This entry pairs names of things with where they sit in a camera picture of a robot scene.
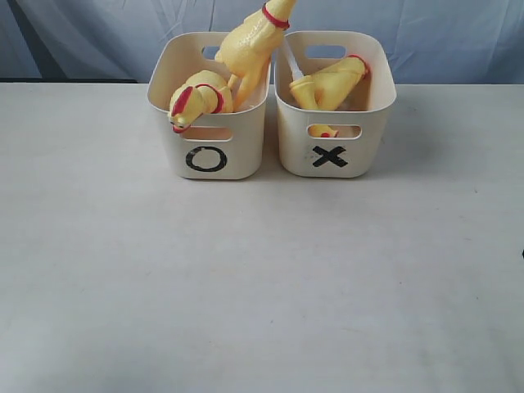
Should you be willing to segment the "severed rubber chicken head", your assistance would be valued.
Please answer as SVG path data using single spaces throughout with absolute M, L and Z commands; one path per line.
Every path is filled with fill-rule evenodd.
M 315 84 L 313 78 L 310 75 L 304 75 L 302 73 L 286 39 L 282 42 L 282 50 L 291 70 L 292 82 L 289 83 L 291 95 L 301 109 L 319 111 L 320 108 L 315 99 Z M 314 138 L 334 138 L 337 136 L 337 131 L 325 124 L 313 125 L 309 131 Z

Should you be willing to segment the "headless yellow rubber chicken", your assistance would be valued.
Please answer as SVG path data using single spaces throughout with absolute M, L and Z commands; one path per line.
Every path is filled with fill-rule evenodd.
M 357 55 L 349 55 L 291 82 L 289 89 L 301 109 L 334 111 L 369 72 L 364 59 Z

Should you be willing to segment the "large yellow rubber chicken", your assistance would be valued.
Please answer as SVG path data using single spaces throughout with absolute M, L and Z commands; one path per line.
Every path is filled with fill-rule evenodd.
M 226 66 L 230 88 L 237 88 L 233 108 L 238 110 L 268 68 L 273 50 L 290 28 L 296 0 L 270 0 L 230 31 L 219 46 L 215 60 Z

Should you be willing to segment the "cream bin marked O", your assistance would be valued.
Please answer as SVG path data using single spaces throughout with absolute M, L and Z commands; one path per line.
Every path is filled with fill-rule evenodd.
M 172 170 L 182 178 L 235 180 L 251 176 L 262 161 L 265 103 L 271 65 L 237 112 L 203 115 L 183 133 L 168 121 L 175 89 L 198 71 L 228 79 L 227 68 L 205 58 L 206 47 L 218 47 L 225 32 L 192 32 L 172 38 L 164 47 L 150 79 L 147 129 L 158 137 Z

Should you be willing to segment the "cream bin marked X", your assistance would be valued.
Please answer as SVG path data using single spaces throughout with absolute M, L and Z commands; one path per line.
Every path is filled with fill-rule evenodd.
M 382 45 L 353 31 L 296 31 L 285 38 L 304 75 L 349 55 L 366 61 L 370 72 L 334 111 L 301 109 L 290 93 L 291 70 L 282 47 L 275 62 L 278 141 L 282 165 L 289 172 L 315 178 L 354 178 L 370 168 L 396 99 L 395 83 Z M 334 138 L 314 138 L 313 125 L 337 131 Z

